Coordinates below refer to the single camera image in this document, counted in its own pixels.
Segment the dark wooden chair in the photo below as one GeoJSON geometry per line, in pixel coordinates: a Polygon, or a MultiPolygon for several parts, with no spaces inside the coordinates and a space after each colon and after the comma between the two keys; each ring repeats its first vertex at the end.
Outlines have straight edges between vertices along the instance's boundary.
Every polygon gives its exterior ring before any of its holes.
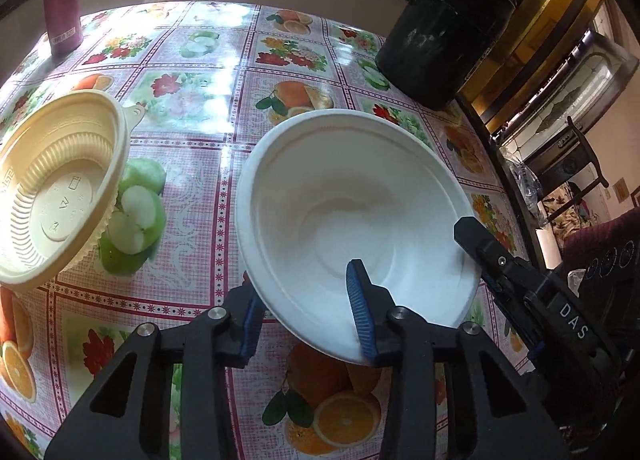
{"type": "Polygon", "coordinates": [[[525,165],[532,171],[541,187],[540,197],[544,198],[564,183],[570,182],[582,169],[592,165],[596,177],[586,187],[590,193],[597,185],[608,188],[600,161],[588,142],[582,129],[568,117],[566,127],[544,143],[525,159],[525,165]]]}

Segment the black cylindrical pot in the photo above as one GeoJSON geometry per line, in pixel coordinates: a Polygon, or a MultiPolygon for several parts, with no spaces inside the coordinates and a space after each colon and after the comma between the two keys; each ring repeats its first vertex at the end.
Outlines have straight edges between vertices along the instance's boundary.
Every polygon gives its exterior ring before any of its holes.
{"type": "Polygon", "coordinates": [[[515,0],[410,0],[375,56],[422,106],[444,108],[506,30],[515,0]]]}

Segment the floral fruit tablecloth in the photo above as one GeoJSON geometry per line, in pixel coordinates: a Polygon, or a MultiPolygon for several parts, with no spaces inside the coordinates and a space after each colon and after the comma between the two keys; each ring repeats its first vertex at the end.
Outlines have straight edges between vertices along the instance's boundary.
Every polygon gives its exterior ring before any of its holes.
{"type": "Polygon", "coordinates": [[[39,459],[93,376],[129,332],[182,324],[221,302],[244,273],[235,243],[235,184],[274,124],[308,108],[355,108],[398,123],[457,176],[475,214],[512,252],[528,243],[480,135],[462,109],[430,112],[375,71],[381,38],[288,9],[160,2],[86,15],[84,42],[61,63],[36,42],[1,81],[1,132],[82,89],[146,114],[130,154],[166,173],[167,226],[153,258],[128,276],[91,252],[1,316],[20,354],[1,359],[1,414],[39,459]]]}

